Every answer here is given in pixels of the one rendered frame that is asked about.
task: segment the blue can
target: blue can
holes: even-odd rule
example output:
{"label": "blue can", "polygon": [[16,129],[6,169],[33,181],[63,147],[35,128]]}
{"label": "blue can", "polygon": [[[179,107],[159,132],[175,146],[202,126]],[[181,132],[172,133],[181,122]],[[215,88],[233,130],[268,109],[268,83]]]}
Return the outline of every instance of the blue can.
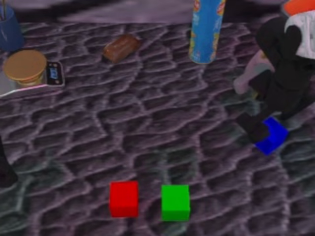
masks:
{"label": "blue can", "polygon": [[11,7],[6,6],[6,16],[4,19],[3,7],[0,6],[0,48],[5,52],[14,52],[24,46],[24,38],[20,25]]}
{"label": "blue can", "polygon": [[189,57],[195,63],[215,60],[226,0],[194,0]]}

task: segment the blue cube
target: blue cube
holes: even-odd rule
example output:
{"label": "blue cube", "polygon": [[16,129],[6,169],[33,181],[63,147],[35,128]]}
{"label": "blue cube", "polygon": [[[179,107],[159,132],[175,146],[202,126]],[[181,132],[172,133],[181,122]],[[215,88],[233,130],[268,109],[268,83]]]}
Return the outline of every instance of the blue cube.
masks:
{"label": "blue cube", "polygon": [[269,136],[265,140],[256,143],[255,146],[265,155],[269,155],[285,142],[289,132],[272,117],[269,117],[263,123],[268,126]]}

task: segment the blue mug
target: blue mug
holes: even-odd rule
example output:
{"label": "blue mug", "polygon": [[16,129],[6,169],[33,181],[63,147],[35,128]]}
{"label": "blue mug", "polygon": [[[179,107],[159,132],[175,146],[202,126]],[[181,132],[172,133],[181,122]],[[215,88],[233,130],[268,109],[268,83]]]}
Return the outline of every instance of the blue mug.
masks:
{"label": "blue mug", "polygon": [[[15,17],[14,10],[6,6],[6,18],[0,21],[0,49],[5,52],[14,52],[24,46],[24,38],[20,25]],[[3,18],[3,6],[0,6]]]}

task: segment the digital scale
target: digital scale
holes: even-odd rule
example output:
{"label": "digital scale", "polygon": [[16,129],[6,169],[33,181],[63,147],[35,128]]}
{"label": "digital scale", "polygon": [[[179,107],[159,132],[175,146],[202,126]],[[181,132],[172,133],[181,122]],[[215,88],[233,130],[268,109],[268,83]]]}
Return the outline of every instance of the digital scale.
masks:
{"label": "digital scale", "polygon": [[60,62],[47,62],[42,84],[25,87],[0,73],[0,99],[12,99],[53,92],[64,87],[63,66]]}

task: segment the can label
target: can label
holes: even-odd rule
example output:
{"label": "can label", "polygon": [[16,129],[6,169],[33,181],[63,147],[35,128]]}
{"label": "can label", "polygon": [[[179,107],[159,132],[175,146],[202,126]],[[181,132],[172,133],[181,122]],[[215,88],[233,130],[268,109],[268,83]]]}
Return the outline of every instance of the can label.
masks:
{"label": "can label", "polygon": [[216,57],[226,0],[194,0],[189,57],[211,63]]}

